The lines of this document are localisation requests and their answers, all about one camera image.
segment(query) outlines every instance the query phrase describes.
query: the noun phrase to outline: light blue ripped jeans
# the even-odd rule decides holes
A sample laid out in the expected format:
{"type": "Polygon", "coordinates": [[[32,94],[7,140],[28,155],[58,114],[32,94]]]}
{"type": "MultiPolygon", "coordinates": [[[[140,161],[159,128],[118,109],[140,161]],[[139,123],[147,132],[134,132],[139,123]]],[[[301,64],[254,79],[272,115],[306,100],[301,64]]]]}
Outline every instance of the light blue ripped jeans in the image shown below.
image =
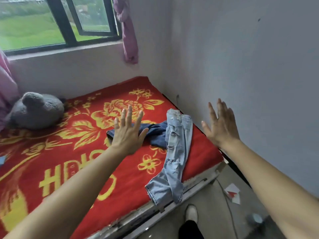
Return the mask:
{"type": "Polygon", "coordinates": [[[145,186],[155,205],[165,205],[173,201],[178,204],[183,197],[184,186],[181,177],[193,135],[193,121],[179,110],[167,111],[165,141],[167,154],[162,171],[145,186]]]}

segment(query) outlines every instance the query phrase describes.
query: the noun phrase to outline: floor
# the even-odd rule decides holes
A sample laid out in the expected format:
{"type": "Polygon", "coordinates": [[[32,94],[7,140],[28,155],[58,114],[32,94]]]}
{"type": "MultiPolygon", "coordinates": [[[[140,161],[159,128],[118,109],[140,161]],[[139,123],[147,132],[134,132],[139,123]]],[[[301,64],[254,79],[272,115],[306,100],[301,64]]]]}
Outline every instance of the floor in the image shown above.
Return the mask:
{"type": "Polygon", "coordinates": [[[224,168],[217,179],[223,188],[234,183],[240,189],[240,205],[225,198],[219,183],[215,181],[182,203],[138,238],[178,238],[178,229],[184,222],[184,211],[188,204],[194,204],[197,207],[198,227],[204,238],[236,239],[229,208],[238,239],[246,238],[255,227],[247,222],[246,216],[258,213],[264,219],[268,213],[252,189],[229,166],[224,168]]]}

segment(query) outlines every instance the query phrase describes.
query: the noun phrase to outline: windowsill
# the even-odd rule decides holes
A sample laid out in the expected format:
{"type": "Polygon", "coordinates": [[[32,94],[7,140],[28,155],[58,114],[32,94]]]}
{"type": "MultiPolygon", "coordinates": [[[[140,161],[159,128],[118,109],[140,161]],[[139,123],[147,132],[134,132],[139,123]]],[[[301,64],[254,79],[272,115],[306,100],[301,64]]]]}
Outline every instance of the windowsill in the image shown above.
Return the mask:
{"type": "Polygon", "coordinates": [[[109,45],[116,45],[116,44],[121,44],[121,43],[123,43],[123,40],[108,41],[108,42],[100,43],[100,44],[89,44],[89,45],[77,46],[77,47],[72,47],[72,48],[63,48],[63,49],[57,49],[57,50],[51,50],[51,51],[13,55],[13,56],[9,56],[8,59],[9,60],[21,60],[21,59],[27,59],[27,58],[33,58],[33,57],[39,57],[39,56],[52,55],[52,54],[56,54],[56,53],[64,53],[64,52],[71,52],[71,51],[76,51],[76,50],[83,50],[83,49],[97,48],[97,47],[103,47],[103,46],[109,46],[109,45]]]}

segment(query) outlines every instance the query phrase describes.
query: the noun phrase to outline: leg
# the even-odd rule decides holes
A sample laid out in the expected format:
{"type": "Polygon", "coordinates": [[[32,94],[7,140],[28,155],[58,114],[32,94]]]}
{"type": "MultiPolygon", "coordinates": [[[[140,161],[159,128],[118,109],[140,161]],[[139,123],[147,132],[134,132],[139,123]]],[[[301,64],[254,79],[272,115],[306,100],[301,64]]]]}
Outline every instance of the leg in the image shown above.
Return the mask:
{"type": "Polygon", "coordinates": [[[178,239],[204,239],[197,226],[198,215],[195,205],[187,206],[185,220],[178,231],[178,239]]]}

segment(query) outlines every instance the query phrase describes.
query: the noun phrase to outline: white shoe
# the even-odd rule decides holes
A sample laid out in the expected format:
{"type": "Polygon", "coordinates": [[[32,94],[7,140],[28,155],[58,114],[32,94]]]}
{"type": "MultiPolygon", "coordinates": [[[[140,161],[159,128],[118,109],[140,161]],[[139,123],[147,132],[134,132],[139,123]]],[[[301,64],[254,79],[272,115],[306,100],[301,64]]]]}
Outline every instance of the white shoe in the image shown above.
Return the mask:
{"type": "Polygon", "coordinates": [[[189,220],[195,221],[196,223],[198,221],[197,209],[196,206],[193,204],[189,204],[185,210],[185,221],[189,220]]]}

